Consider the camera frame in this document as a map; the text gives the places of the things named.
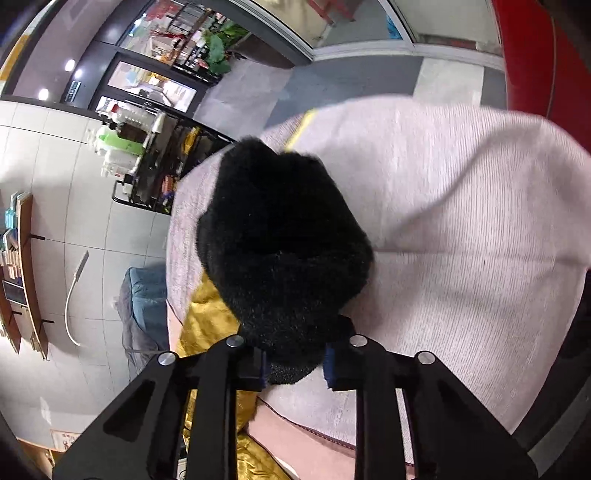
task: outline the yellow stripe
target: yellow stripe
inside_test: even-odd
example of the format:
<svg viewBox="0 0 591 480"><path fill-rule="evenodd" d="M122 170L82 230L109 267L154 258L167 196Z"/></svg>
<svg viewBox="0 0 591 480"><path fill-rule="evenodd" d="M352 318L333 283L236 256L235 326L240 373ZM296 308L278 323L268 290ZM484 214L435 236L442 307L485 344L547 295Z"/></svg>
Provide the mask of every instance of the yellow stripe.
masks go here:
<svg viewBox="0 0 591 480"><path fill-rule="evenodd" d="M308 125L310 124L310 122L314 118L315 114L316 114L316 110L314 110L314 109L308 110L304 114L304 118L301 119L301 122L300 122L297 130L294 132L294 134L291 136L291 138L285 144L286 151L292 150L294 148L294 145L298 141L300 135L308 127Z"/></svg>

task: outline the black furry object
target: black furry object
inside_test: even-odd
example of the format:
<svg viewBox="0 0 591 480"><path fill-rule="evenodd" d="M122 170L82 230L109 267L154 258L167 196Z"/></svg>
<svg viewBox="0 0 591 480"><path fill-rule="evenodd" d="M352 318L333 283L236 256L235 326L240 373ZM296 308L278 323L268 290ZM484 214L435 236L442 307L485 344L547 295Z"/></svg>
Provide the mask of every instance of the black furry object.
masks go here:
<svg viewBox="0 0 591 480"><path fill-rule="evenodd" d="M237 143L199 219L197 251L241 333L267 353L271 382L297 382L326 343L353 333L338 314L367 282L373 252L317 158Z"/></svg>

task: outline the silver screw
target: silver screw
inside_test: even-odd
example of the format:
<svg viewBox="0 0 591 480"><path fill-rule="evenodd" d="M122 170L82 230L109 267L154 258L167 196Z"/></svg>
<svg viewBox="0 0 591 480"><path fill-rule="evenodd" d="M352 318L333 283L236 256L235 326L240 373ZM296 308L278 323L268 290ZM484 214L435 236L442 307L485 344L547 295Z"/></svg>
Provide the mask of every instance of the silver screw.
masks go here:
<svg viewBox="0 0 591 480"><path fill-rule="evenodd" d="M368 344L368 340L363 335L353 335L349 339L349 343L353 346L365 346Z"/></svg>
<svg viewBox="0 0 591 480"><path fill-rule="evenodd" d="M419 363L422 363L423 365L431 365L432 363L435 363L435 355L431 352L421 352L418 354L417 358Z"/></svg>
<svg viewBox="0 0 591 480"><path fill-rule="evenodd" d="M228 339L226 340L226 345L231 346L233 348L242 346L243 343L244 338L242 338L240 335L232 335L231 337L228 337Z"/></svg>
<svg viewBox="0 0 591 480"><path fill-rule="evenodd" d="M172 352L164 352L161 353L160 356L158 357L158 363L160 365L164 365L166 367L166 365L171 365L175 362L176 357L174 356L174 353Z"/></svg>

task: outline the red panel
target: red panel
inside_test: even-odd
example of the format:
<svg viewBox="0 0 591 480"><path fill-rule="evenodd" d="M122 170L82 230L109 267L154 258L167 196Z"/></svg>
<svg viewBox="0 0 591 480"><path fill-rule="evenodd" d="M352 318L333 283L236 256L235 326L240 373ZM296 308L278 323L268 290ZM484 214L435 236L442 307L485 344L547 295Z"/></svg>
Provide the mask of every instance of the red panel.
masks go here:
<svg viewBox="0 0 591 480"><path fill-rule="evenodd" d="M554 63L551 19L536 0L492 0L506 64L507 106L546 115ZM591 74L560 27L550 119L591 151Z"/></svg>

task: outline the white door frame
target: white door frame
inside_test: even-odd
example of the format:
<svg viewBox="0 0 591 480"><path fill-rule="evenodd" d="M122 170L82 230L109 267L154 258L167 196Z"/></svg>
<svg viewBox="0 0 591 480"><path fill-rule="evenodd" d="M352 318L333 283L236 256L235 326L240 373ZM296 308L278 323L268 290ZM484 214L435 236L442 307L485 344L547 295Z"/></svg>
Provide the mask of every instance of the white door frame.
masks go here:
<svg viewBox="0 0 591 480"><path fill-rule="evenodd" d="M388 0L377 0L400 32L402 40L372 40L313 48L277 17L252 0L228 0L272 28L312 61L368 55L413 55L461 61L505 71L502 57L468 48L414 43L404 23Z"/></svg>

